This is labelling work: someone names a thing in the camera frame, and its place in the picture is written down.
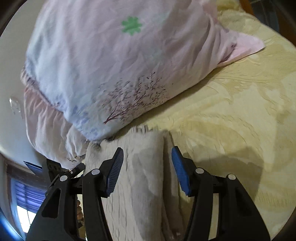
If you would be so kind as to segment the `person's left hand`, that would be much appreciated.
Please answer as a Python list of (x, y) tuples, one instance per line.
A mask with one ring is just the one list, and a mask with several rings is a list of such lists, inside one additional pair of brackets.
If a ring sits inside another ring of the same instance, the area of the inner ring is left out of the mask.
[(83, 212), (82, 208), (80, 206), (81, 202), (77, 199), (76, 200), (76, 207), (77, 207), (77, 221), (78, 221), (78, 228), (81, 228), (83, 226)]

